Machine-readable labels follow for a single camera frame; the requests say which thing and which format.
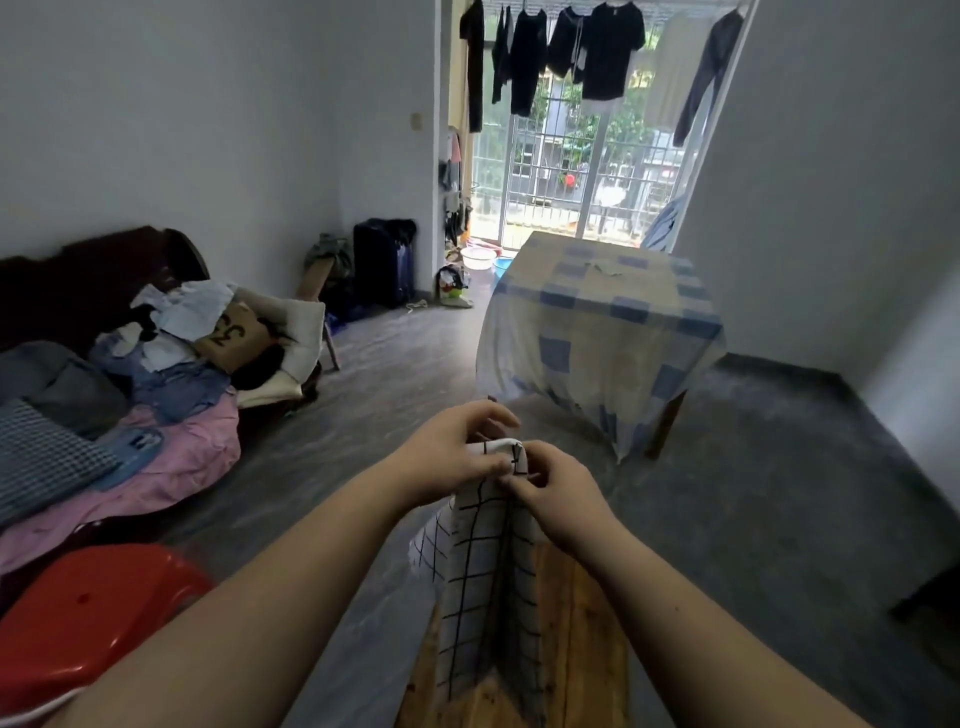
black t-shirt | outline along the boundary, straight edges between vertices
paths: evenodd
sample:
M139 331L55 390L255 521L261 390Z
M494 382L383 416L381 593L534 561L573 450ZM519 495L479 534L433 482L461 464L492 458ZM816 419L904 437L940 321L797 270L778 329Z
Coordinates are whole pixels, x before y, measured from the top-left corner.
M483 130L483 3L474 0L460 16L460 37L467 42L467 111L470 133Z
M640 8L633 3L598 5L587 18L582 41L587 48L584 98L610 101L623 96L630 54L640 50L645 41Z

cushion with number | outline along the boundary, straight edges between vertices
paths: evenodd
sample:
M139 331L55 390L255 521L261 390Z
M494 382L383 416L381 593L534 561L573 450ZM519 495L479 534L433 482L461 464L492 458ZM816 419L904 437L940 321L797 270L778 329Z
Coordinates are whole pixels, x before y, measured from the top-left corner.
M193 348L227 374L233 374L275 342L249 306L232 301L213 332L193 342Z

finger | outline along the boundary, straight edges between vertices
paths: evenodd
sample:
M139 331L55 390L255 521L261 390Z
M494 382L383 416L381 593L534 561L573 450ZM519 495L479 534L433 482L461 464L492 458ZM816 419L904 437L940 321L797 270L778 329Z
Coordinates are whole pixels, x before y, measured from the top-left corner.
M467 421L466 432L475 432L487 420L494 420L507 427L520 427L520 420L516 415L499 402L477 400L461 406L464 419Z
M514 471L514 461L505 452L493 455L472 455L470 457L470 477L500 477Z
M508 489L520 500L522 500L527 505L530 505L534 498L537 497L540 493L540 489L536 485L531 483L525 477L520 477L519 475L508 475L507 477L500 478L500 482L507 486Z
M495 420L486 420L480 427L477 429L481 435L486 436L490 440L501 440L507 436L507 430L503 428L499 422Z
M523 443L527 452L527 470L530 473L550 473L565 457L563 450L542 440L530 440Z

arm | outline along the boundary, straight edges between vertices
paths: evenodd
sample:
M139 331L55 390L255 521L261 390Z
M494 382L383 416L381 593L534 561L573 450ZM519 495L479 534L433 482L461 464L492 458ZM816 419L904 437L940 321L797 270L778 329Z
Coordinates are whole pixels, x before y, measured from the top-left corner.
M477 430L502 436L497 422L518 425L488 401L428 421L108 670L48 726L279 725L396 522L464 481L511 471L506 455L464 448Z
M512 490L603 587L678 726L866 728L638 541L583 465L545 443L525 447L546 485L510 477Z

blue checkered tablecloth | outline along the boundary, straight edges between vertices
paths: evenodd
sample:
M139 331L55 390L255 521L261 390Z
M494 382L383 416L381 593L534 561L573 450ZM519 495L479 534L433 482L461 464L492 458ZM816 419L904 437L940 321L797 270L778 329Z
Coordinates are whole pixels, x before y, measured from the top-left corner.
M621 460L725 350L688 260L535 232L493 290L477 387L548 397L597 425Z

